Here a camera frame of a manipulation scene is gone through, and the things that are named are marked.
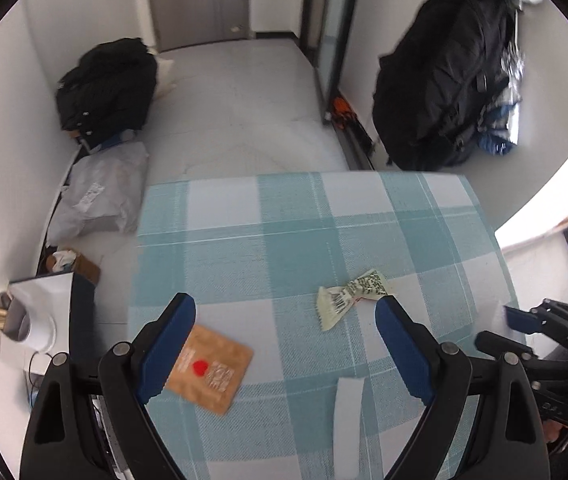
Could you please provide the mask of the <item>cream barcode candy wrapper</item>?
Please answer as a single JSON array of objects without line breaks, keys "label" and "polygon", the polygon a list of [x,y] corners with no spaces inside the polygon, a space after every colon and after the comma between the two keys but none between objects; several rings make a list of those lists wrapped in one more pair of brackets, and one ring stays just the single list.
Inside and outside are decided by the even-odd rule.
[{"label": "cream barcode candy wrapper", "polygon": [[388,279],[377,270],[369,270],[344,286],[320,287],[316,295],[316,313],[321,330],[327,332],[361,300],[377,301],[391,294]]}]

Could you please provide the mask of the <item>brown paper sachet red dot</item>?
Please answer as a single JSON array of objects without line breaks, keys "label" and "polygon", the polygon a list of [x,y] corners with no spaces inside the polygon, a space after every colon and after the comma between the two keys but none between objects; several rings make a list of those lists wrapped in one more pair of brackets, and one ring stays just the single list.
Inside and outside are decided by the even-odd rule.
[{"label": "brown paper sachet red dot", "polygon": [[223,416],[253,356],[252,349],[244,344],[195,324],[165,386],[184,400]]}]

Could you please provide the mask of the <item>white paper strip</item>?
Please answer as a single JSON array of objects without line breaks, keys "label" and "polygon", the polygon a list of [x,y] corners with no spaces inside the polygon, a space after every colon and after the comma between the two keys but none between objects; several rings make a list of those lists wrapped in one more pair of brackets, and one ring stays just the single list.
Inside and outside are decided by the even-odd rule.
[{"label": "white paper strip", "polygon": [[336,479],[357,479],[363,378],[339,378],[333,424],[333,466]]}]

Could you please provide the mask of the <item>brown cardboard box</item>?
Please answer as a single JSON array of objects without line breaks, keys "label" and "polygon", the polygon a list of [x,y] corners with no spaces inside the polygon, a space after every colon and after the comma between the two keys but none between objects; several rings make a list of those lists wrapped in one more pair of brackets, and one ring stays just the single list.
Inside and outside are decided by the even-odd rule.
[{"label": "brown cardboard box", "polygon": [[74,272],[83,276],[94,286],[98,284],[101,278],[100,267],[81,252],[72,248],[54,250],[45,259],[45,269],[50,273]]}]

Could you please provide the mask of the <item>teal checked tablecloth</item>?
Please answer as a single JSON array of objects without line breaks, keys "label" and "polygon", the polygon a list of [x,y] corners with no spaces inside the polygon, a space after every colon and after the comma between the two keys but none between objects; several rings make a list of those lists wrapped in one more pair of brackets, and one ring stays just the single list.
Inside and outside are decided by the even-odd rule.
[{"label": "teal checked tablecloth", "polygon": [[340,378],[364,382],[359,474],[380,479],[423,413],[362,301],[332,330],[320,287],[369,270],[415,322],[473,353],[502,330],[515,290],[467,180],[448,174],[328,172],[151,186],[138,229],[129,330],[185,292],[203,326],[254,352],[229,411],[171,391],[148,412],[190,479],[329,479]]}]

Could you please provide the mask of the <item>grey plastic mailer bag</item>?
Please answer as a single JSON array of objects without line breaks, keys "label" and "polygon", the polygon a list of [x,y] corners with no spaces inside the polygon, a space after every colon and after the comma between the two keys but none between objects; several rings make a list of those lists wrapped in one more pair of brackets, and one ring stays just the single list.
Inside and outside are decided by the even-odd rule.
[{"label": "grey plastic mailer bag", "polygon": [[46,233],[57,246],[92,232],[130,233],[138,226],[148,153],[141,142],[80,159],[70,170]]}]

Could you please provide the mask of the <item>orange black tool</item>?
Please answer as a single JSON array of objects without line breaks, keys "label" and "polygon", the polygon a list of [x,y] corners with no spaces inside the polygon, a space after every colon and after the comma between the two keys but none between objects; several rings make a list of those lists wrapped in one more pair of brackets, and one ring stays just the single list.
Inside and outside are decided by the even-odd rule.
[{"label": "orange black tool", "polygon": [[342,96],[334,97],[331,116],[332,122],[334,122],[340,130],[344,130],[347,126],[355,124],[358,121],[357,114]]}]

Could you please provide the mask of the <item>black hanging backpack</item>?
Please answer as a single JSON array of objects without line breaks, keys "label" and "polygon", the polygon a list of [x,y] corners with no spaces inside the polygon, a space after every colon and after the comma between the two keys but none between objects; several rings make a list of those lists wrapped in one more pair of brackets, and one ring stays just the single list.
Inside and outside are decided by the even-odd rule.
[{"label": "black hanging backpack", "polygon": [[373,124],[388,162],[406,171],[459,166],[478,124],[508,85],[502,55],[512,38],[510,0],[426,0],[380,58]]}]

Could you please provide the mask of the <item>black bag on floor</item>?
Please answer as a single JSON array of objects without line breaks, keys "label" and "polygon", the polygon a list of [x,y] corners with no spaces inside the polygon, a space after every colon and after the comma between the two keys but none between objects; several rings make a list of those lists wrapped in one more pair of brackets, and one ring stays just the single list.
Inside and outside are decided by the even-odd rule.
[{"label": "black bag on floor", "polygon": [[99,144],[146,123],[157,84],[158,64],[139,38],[98,44],[58,82],[60,128]]}]

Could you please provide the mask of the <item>cream tote bag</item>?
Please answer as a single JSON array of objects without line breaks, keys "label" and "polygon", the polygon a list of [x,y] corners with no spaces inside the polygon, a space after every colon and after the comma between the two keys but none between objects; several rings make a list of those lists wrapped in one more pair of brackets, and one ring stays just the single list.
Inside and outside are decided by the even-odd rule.
[{"label": "cream tote bag", "polygon": [[174,61],[168,58],[156,56],[157,64],[156,87],[154,100],[158,100],[168,94],[174,88]]}]

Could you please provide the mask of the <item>grey door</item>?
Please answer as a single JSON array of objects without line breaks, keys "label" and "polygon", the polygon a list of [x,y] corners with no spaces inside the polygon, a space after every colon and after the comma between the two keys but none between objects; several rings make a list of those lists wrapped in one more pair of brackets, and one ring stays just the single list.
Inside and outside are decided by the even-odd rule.
[{"label": "grey door", "polygon": [[249,36],[249,0],[150,0],[150,10],[161,51]]}]

